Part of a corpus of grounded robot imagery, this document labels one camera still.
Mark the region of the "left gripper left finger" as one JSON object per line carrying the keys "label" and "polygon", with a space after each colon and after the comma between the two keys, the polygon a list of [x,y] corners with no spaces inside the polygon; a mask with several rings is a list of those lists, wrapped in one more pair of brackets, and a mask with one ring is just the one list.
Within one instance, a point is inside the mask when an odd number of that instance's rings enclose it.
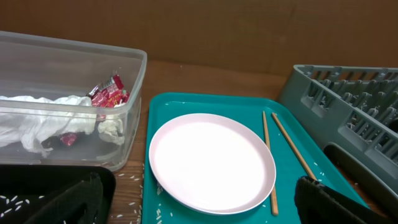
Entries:
{"label": "left gripper left finger", "polygon": [[74,180],[60,190],[39,200],[33,211],[26,213],[24,224],[93,223],[103,200],[103,184],[96,172]]}

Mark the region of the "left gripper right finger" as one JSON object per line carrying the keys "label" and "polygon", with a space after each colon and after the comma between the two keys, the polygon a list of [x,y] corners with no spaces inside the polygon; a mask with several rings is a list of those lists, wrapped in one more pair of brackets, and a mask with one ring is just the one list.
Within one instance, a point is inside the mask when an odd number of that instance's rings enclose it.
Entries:
{"label": "left gripper right finger", "polygon": [[394,223],[308,176],[297,181],[294,202],[302,224]]}

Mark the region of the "red snack wrapper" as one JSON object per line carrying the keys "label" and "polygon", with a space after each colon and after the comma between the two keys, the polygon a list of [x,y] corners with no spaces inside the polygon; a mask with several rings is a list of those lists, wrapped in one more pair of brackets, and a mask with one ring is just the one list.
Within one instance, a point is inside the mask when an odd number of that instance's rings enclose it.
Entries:
{"label": "red snack wrapper", "polygon": [[[117,108],[127,103],[129,92],[124,89],[120,76],[115,73],[106,81],[96,85],[87,96],[91,98],[91,104],[94,107]],[[97,118],[99,138],[105,142],[122,145],[125,140],[124,128],[119,116],[117,114],[98,115]]]}

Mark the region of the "white rice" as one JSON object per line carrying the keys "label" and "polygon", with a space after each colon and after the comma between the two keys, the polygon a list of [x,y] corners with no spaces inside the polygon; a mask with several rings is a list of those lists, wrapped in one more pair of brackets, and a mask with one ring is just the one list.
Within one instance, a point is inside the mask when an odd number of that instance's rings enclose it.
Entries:
{"label": "white rice", "polygon": [[113,173],[116,188],[107,223],[140,223],[143,214],[143,168]]}

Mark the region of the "large white plate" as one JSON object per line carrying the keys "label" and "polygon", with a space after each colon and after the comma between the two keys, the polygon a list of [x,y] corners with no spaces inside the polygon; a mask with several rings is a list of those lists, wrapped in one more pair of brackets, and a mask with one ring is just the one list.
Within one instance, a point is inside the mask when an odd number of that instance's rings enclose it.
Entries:
{"label": "large white plate", "polygon": [[245,125],[216,114],[185,114],[163,124],[150,141],[149,164],[170,196],[212,215],[257,207],[276,181],[265,142]]}

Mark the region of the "white napkin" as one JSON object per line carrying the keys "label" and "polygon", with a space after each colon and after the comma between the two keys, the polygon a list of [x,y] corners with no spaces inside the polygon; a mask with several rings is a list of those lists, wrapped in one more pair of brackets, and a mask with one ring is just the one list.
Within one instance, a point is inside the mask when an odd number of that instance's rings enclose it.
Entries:
{"label": "white napkin", "polygon": [[26,151],[50,154],[52,148],[42,143],[53,136],[64,134],[92,134],[95,129],[105,142],[122,145],[123,122],[117,115],[107,115],[96,124],[97,115],[66,111],[45,111],[22,108],[1,108],[1,146],[21,142]]}

